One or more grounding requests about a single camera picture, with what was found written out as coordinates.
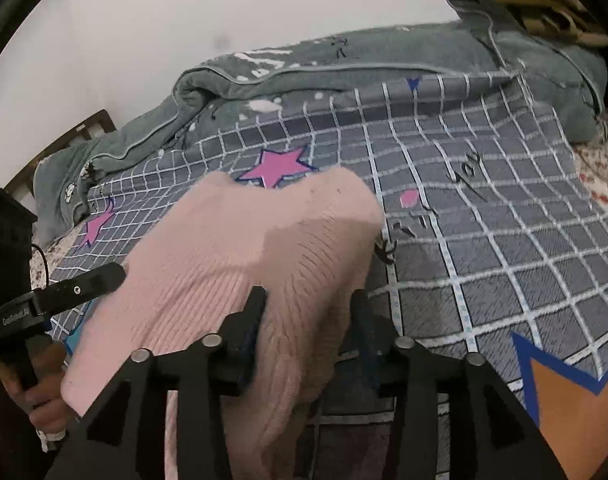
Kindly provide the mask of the person's left hand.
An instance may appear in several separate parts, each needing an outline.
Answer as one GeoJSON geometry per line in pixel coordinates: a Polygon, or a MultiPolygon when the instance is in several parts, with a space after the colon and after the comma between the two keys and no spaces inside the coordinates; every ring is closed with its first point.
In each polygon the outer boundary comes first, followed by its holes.
{"type": "Polygon", "coordinates": [[[0,381],[6,393],[28,415],[32,426],[45,434],[61,434],[77,416],[62,398],[65,358],[63,344],[46,337],[31,358],[39,382],[29,390],[22,388],[12,367],[0,362],[0,381]]]}

